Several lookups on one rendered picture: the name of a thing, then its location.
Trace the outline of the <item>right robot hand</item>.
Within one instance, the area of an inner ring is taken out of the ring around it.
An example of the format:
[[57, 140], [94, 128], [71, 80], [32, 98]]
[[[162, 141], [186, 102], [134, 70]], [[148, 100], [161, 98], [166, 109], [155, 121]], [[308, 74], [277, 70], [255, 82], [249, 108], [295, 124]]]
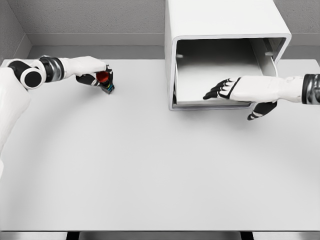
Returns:
[[280, 79], [271, 76], [240, 76], [227, 78], [207, 92], [203, 99], [226, 99], [236, 102], [255, 103], [248, 115], [252, 121], [269, 114], [278, 105], [280, 99]]

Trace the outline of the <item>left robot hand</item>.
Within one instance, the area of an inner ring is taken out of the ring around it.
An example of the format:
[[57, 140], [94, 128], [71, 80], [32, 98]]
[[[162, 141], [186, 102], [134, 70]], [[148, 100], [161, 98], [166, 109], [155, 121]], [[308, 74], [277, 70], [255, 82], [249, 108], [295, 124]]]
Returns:
[[100, 83], [96, 79], [96, 73], [103, 71], [113, 72], [108, 64], [91, 56], [77, 57], [74, 60], [76, 63], [75, 78], [84, 85], [100, 87]]

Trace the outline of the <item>red and black load switch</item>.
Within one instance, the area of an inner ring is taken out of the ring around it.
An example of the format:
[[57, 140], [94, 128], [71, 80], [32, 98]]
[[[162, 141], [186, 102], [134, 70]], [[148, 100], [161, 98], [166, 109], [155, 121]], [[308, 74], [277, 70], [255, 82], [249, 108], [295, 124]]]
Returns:
[[105, 93], [111, 94], [115, 89], [112, 71], [100, 71], [96, 73], [96, 79], [99, 82], [99, 86]]

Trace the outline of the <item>white cabinet drawer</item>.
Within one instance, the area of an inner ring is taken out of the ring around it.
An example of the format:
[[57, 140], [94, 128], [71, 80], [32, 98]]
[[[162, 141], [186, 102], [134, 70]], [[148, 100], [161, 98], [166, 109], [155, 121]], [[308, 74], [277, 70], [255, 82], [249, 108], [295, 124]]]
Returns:
[[232, 59], [179, 58], [176, 60], [175, 98], [176, 105], [188, 108], [238, 109], [247, 108], [249, 102], [203, 96], [219, 82], [245, 75], [262, 75], [256, 60], [234, 61]]

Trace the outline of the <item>white tabletop storage cabinet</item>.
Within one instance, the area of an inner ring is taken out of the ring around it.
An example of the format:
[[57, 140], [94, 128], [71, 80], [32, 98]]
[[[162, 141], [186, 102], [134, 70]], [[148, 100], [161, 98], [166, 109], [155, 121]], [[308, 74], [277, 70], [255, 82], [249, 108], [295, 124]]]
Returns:
[[291, 39], [274, 0], [165, 0], [164, 55], [169, 109], [236, 109], [177, 106], [177, 59], [256, 60], [261, 76], [276, 77], [277, 63]]

